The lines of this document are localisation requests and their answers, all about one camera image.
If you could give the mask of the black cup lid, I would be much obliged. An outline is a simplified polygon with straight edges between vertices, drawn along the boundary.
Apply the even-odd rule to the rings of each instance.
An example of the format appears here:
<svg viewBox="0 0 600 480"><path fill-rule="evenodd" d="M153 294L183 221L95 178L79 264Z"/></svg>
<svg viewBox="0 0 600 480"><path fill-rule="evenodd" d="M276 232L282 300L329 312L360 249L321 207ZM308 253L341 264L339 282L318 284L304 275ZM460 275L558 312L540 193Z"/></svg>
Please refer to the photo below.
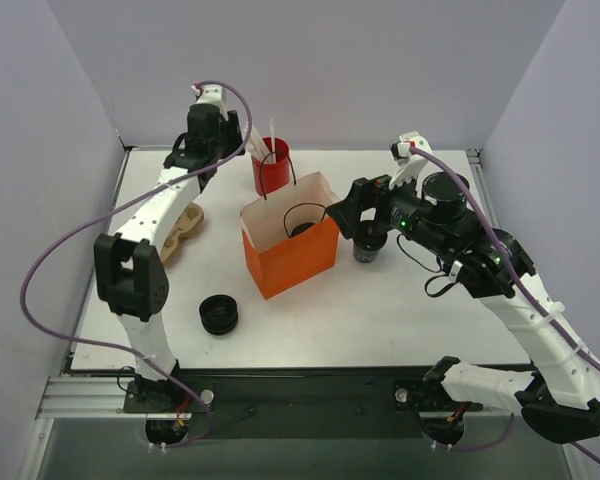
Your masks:
<svg viewBox="0 0 600 480"><path fill-rule="evenodd" d="M311 227L313 227L315 225L314 222L303 222L301 224L296 225L292 230L291 230L291 234L290 237L296 237L298 235L301 235L302 233L306 232L307 230L309 230Z"/></svg>

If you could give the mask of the orange paper bag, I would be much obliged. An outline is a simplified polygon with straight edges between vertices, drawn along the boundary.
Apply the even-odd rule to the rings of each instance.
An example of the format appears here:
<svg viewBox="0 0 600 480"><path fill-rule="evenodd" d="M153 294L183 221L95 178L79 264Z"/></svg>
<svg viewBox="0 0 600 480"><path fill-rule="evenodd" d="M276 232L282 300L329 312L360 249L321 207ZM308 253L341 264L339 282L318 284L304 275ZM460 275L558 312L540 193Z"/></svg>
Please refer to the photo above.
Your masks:
<svg viewBox="0 0 600 480"><path fill-rule="evenodd" d="M320 171L291 180L240 211L246 266L270 299L334 266L339 229L326 214L337 200ZM291 238L303 222L315 225Z"/></svg>

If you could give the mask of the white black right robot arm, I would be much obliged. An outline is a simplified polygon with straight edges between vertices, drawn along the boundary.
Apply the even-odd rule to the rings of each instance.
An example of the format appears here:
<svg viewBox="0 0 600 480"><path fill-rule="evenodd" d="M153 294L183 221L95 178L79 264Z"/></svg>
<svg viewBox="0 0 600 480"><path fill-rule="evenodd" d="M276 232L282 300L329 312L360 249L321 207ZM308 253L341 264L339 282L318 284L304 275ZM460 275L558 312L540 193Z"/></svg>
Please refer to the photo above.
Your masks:
<svg viewBox="0 0 600 480"><path fill-rule="evenodd" d="M488 231L467 203L468 181L444 172L422 183L389 185L387 175L355 180L347 196L326 209L346 239L375 254L389 231L433 253L443 276L495 314L533 367L505 371L445 356L424 376L423 394L437 408L495 407L523 418L557 444L600 435L600 367L549 298L533 261L509 233Z"/></svg>

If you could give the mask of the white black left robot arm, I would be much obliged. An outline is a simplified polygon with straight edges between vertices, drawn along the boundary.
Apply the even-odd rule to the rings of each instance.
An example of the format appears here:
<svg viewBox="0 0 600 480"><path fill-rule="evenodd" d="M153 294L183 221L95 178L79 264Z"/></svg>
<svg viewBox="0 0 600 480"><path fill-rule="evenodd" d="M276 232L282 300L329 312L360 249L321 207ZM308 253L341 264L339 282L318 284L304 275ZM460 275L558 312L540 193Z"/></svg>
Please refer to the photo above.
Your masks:
<svg viewBox="0 0 600 480"><path fill-rule="evenodd" d="M144 201L113 235L94 243L96 288L100 300L122 324L136 360L139 395L159 410L181 403L182 384L167 376L179 364L169 347L161 311L169 281L160 258L168 234L190 203L215 175L214 165L242 144L238 114L222 100L197 100L187 114L187 131L174 142L157 184L164 189Z"/></svg>

